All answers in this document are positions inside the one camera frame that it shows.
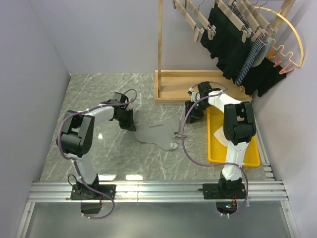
white wall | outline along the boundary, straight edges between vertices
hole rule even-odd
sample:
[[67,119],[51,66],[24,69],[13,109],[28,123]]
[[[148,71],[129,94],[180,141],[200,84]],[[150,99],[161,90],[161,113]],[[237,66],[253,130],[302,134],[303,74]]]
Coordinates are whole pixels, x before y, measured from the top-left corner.
[[40,178],[69,74],[28,1],[2,0],[0,29],[0,232],[12,238]]
[[[317,1],[297,0],[291,22],[298,30],[305,50],[301,69],[255,98],[254,109],[269,153],[274,174],[283,179],[292,210],[303,238],[316,237],[317,207],[317,32],[314,30]],[[293,35],[284,34],[280,42],[299,58]]]
[[[69,72],[157,69],[158,0],[29,1]],[[197,6],[202,2],[192,1]],[[279,9],[281,3],[271,0],[266,6]],[[211,4],[212,0],[205,0],[200,8],[207,18]],[[193,31],[172,7],[172,1],[164,0],[162,68],[217,69],[216,61],[193,38]]]

marble floor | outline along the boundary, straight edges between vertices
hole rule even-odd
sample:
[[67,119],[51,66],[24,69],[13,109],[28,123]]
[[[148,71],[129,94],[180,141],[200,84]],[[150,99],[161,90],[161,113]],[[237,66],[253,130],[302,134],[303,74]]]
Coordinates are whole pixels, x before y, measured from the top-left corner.
[[[59,154],[55,140],[58,128],[68,110],[80,111],[96,106],[112,98],[114,92],[134,88],[138,98],[133,103],[134,122],[151,124],[170,117],[184,119],[183,105],[158,106],[155,104],[154,74],[151,73],[98,73],[73,74],[61,108],[51,147],[41,181],[66,181],[75,170],[69,161]],[[192,157],[201,162],[207,160],[207,122],[186,127],[185,144]],[[119,128],[117,121],[107,121],[94,129],[91,148],[92,163],[102,180],[173,180],[218,179],[222,166],[204,168],[189,161],[179,147],[166,152],[154,144],[139,142],[134,134]],[[266,179],[262,166],[246,168],[250,180]]]

striped shirt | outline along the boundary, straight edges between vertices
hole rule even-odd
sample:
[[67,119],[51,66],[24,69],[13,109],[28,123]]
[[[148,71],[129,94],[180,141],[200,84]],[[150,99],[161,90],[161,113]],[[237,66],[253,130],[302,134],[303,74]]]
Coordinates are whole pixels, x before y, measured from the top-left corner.
[[[245,26],[247,28],[249,28],[248,23],[243,18],[242,14],[239,12],[236,4],[232,4],[229,8],[245,24]],[[248,57],[243,65],[242,69],[239,72],[236,72],[237,78],[234,82],[235,85],[240,86],[242,84],[242,81],[243,81],[244,77],[247,75],[247,73],[249,72],[249,69],[250,69],[251,65],[253,64],[254,59],[256,58],[256,56],[258,55],[258,53],[260,52],[260,50],[263,47],[264,47],[264,43],[259,39],[256,39],[255,42],[251,42],[250,52],[248,54]]]

black shorts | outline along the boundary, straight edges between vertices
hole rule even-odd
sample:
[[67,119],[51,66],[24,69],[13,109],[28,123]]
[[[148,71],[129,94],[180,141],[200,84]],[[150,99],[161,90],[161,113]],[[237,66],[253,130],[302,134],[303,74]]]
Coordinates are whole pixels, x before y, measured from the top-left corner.
[[211,9],[208,21],[216,27],[216,35],[213,40],[208,39],[205,31],[201,38],[201,44],[207,48],[211,58],[218,57],[217,67],[223,72],[223,76],[231,79],[240,72],[250,51],[250,39],[242,42],[243,33],[239,31],[227,16],[215,6]]

pink clip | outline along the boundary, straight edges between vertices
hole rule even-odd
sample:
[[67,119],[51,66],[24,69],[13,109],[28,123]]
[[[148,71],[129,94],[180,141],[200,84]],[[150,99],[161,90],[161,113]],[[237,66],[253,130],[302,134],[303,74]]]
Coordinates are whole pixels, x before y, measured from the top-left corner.
[[283,69],[281,69],[279,74],[285,74],[285,73],[292,72],[294,70],[294,68],[286,69],[291,63],[293,63],[293,61],[290,61]]
[[282,58],[282,55],[280,55],[279,57],[277,57],[276,61],[275,61],[275,64],[273,67],[277,67],[279,66],[281,63],[283,63],[283,61],[280,61]]

